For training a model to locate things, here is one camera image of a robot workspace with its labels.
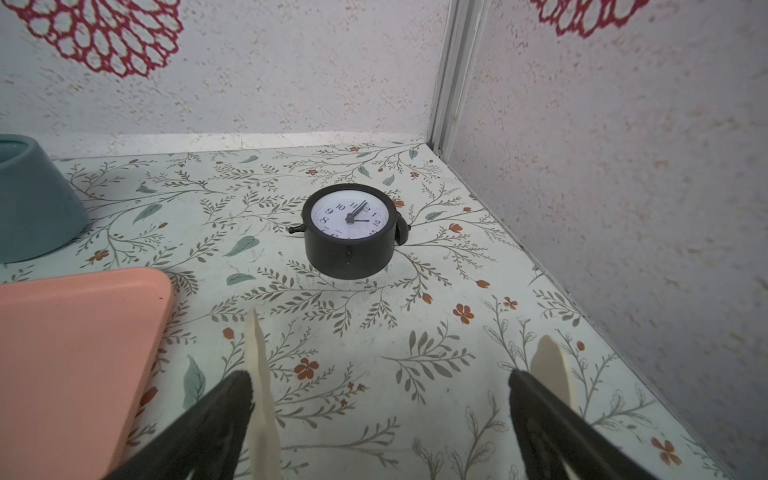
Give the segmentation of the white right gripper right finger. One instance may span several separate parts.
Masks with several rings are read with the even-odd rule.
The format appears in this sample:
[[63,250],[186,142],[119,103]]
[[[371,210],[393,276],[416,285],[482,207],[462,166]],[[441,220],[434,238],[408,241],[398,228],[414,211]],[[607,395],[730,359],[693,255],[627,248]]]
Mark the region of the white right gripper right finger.
[[651,479],[574,410],[565,356],[539,339],[529,369],[509,377],[510,416],[529,479]]

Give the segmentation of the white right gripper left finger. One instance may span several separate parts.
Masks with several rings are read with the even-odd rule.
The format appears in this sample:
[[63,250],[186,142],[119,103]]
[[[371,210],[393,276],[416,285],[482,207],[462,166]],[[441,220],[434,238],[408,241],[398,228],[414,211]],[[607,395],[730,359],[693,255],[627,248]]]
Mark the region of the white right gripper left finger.
[[280,479],[281,447],[265,337],[245,317],[245,368],[203,395],[108,479],[232,479],[243,448],[252,479]]

